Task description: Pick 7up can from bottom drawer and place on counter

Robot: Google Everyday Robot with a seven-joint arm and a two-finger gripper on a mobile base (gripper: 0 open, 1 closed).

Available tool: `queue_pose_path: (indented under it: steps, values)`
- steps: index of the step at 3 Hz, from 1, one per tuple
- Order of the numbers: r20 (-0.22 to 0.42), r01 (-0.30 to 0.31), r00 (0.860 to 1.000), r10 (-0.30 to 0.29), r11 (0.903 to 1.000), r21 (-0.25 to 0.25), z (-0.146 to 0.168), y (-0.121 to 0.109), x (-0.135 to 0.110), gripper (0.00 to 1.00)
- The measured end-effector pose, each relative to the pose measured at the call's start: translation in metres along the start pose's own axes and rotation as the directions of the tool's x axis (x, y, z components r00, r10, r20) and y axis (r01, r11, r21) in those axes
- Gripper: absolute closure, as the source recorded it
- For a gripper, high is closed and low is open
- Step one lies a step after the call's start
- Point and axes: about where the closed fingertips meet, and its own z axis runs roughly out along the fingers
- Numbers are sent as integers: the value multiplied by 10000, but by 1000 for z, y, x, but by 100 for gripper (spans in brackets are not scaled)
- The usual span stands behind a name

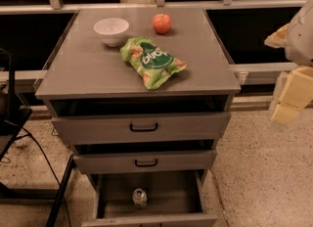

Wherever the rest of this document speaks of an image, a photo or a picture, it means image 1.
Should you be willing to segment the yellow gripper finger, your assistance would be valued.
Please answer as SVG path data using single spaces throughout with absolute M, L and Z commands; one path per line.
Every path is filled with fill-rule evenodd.
M 293 70 L 275 106 L 271 120 L 286 126 L 294 122 L 302 109 L 313 101 L 313 68 Z
M 287 43 L 286 37 L 289 26 L 290 25 L 287 23 L 275 32 L 273 32 L 265 39 L 264 44 L 272 48 L 285 48 Z

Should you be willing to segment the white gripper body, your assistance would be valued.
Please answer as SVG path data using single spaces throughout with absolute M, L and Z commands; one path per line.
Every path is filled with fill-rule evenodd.
M 286 58 L 298 65 L 313 67 L 313 0 L 307 0 L 291 19 L 286 40 Z

